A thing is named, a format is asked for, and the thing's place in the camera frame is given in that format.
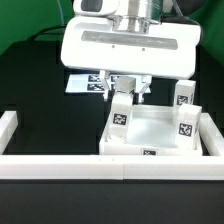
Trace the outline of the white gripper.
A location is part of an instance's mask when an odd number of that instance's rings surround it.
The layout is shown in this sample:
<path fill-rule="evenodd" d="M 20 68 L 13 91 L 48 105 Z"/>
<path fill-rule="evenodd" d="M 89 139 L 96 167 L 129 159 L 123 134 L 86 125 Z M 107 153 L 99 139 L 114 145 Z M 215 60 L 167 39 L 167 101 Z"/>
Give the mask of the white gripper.
<path fill-rule="evenodd" d="M 188 79 L 194 74 L 200 36 L 198 25 L 163 22 L 138 34 L 115 31 L 106 18 L 77 16 L 66 27 L 61 60 L 69 68 L 101 70 L 105 100 L 112 99 L 110 72 L 142 75 L 138 102 L 143 103 L 152 76 Z"/>

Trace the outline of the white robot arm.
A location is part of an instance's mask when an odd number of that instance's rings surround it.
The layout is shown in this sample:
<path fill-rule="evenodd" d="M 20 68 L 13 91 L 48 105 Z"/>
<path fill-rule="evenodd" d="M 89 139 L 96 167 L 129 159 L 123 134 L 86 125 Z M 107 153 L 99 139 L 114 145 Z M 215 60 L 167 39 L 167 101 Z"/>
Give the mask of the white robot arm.
<path fill-rule="evenodd" d="M 188 79 L 202 35 L 177 0 L 75 0 L 65 29 L 61 60 L 69 68 L 96 70 L 104 94 L 111 73 Z"/>

